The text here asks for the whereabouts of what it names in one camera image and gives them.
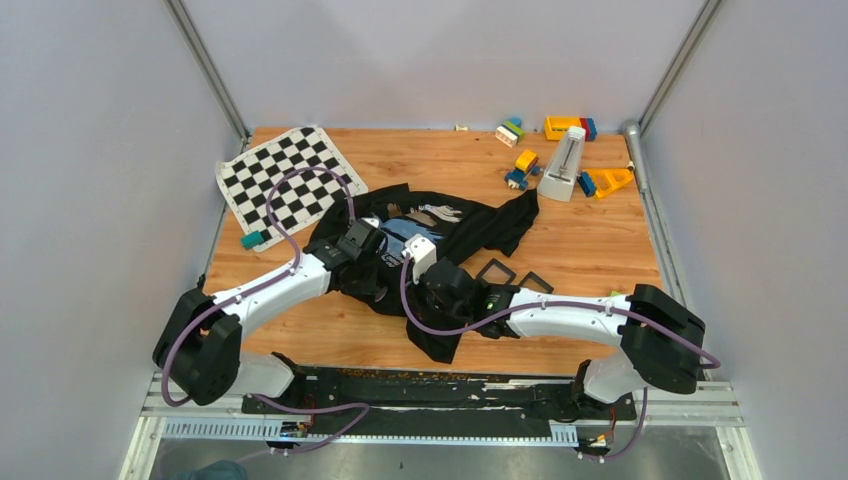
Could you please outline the black printed t-shirt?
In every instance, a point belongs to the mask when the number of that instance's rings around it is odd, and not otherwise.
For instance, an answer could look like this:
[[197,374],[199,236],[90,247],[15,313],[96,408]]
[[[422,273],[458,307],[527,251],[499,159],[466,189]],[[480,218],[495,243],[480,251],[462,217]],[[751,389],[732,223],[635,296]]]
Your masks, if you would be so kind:
[[[345,200],[332,204],[315,226],[309,243],[324,239],[336,243],[348,229],[349,214]],[[528,190],[501,206],[493,207],[473,200],[432,191],[413,191],[408,184],[397,184],[353,198],[357,218],[379,220],[386,233],[380,260],[374,264],[378,285],[385,293],[344,295],[365,303],[375,313],[407,319],[400,298],[399,282],[404,243],[416,234],[436,246],[438,259],[447,258],[460,265],[480,249],[498,250],[509,257],[518,248],[524,234],[539,214],[535,190]],[[425,333],[407,320],[407,338],[431,360],[450,364],[460,336],[436,336]]]

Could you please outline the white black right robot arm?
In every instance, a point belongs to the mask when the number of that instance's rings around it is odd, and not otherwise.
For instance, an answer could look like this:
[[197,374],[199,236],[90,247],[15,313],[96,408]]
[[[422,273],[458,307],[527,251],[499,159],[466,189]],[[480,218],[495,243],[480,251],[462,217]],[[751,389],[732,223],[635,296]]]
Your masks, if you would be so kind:
[[493,338],[563,337],[614,348],[578,369],[571,403],[584,417],[647,387],[692,394],[700,373],[719,365],[703,348],[704,322],[653,285],[607,297],[563,296],[491,284],[442,259],[422,274],[403,273],[400,295],[409,320],[431,335],[478,330]]

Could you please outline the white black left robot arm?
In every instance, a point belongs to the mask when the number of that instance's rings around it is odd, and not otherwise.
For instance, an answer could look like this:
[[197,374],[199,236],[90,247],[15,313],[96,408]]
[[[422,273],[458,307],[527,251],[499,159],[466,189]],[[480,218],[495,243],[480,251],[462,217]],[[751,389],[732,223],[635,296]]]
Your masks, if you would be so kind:
[[153,352],[164,384],[177,385],[199,406],[227,394],[260,394],[283,413],[298,411],[307,389],[295,364],[282,354],[245,353],[243,341],[283,312],[329,292],[377,292],[365,270],[385,239],[378,220],[358,219],[336,242],[314,241],[244,285],[214,295],[199,287],[183,293]]

